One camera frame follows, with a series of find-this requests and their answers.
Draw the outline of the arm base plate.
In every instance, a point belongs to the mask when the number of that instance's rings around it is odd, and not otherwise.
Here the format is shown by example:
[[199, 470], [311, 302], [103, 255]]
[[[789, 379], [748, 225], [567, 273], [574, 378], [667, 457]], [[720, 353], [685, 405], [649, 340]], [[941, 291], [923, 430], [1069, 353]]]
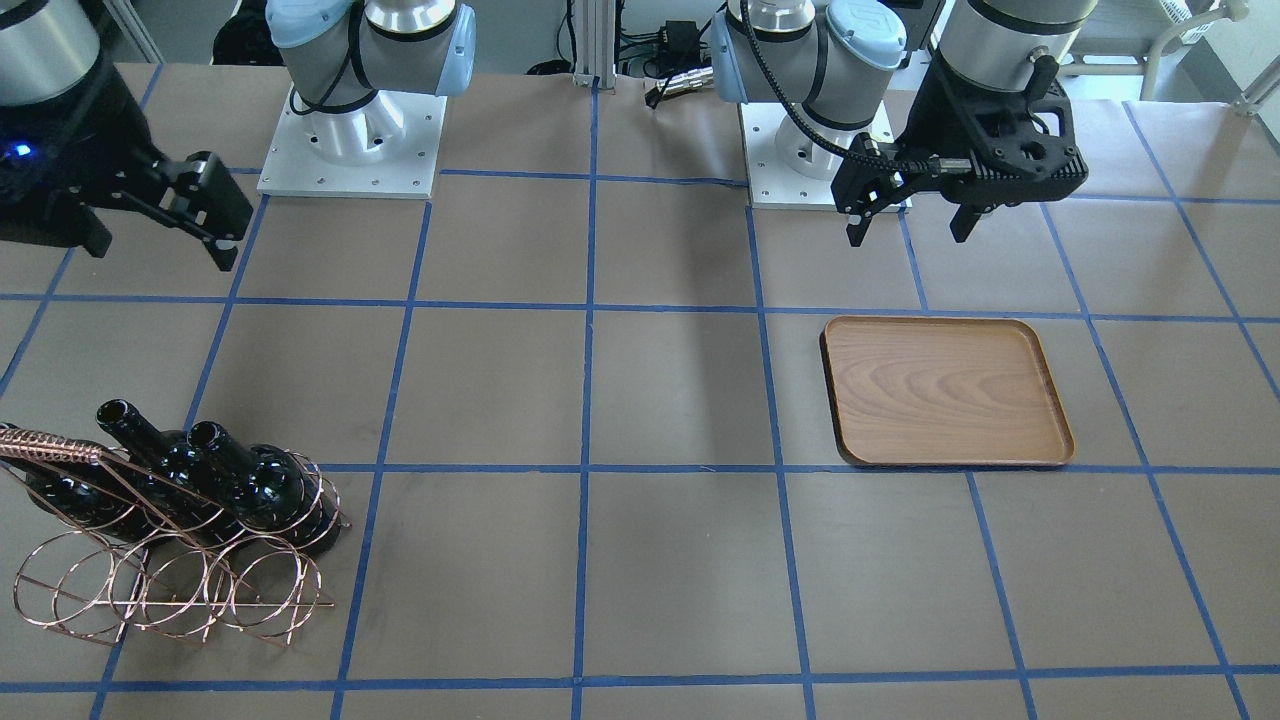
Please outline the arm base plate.
[[805, 136], [776, 102], [739, 105], [751, 205], [833, 211], [831, 183], [842, 161]]
[[287, 95], [257, 188], [280, 197], [433, 196], [447, 100], [383, 91], [346, 114], [301, 113]]

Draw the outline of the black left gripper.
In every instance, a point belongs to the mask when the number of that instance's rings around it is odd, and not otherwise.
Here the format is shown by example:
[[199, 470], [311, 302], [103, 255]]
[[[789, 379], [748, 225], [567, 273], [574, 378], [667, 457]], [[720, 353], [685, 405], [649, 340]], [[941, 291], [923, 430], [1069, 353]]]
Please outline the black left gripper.
[[851, 247], [863, 246], [876, 211], [914, 192], [938, 191], [956, 204], [950, 231], [965, 243], [996, 206], [1057, 201], [1084, 184], [1089, 168], [1057, 59], [1024, 56], [1021, 68], [1029, 78], [992, 90], [938, 56], [890, 147], [874, 156], [863, 141], [852, 143], [832, 182]]

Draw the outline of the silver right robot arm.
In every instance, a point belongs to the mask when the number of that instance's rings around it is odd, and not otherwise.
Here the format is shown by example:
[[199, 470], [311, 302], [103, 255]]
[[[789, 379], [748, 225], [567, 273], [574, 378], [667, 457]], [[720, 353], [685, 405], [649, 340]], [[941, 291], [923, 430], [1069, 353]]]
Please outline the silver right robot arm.
[[[430, 199], [445, 101], [468, 87], [477, 20], [458, 1], [270, 1], [292, 87], [261, 190], [296, 197]], [[253, 208], [210, 151], [161, 152], [76, 1], [5, 1], [3, 240], [83, 249], [113, 241], [100, 208], [138, 213], [236, 265]]]

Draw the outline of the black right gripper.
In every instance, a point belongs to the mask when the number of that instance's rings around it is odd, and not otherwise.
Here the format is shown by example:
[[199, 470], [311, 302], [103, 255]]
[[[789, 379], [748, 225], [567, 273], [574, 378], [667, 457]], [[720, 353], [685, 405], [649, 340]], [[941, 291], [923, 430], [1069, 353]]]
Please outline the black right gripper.
[[119, 70], [100, 54], [56, 97], [3, 109], [1, 238], [104, 258], [113, 236], [95, 215], [138, 213], [200, 240], [219, 272], [236, 266], [253, 208], [223, 160], [175, 160], [154, 143]]

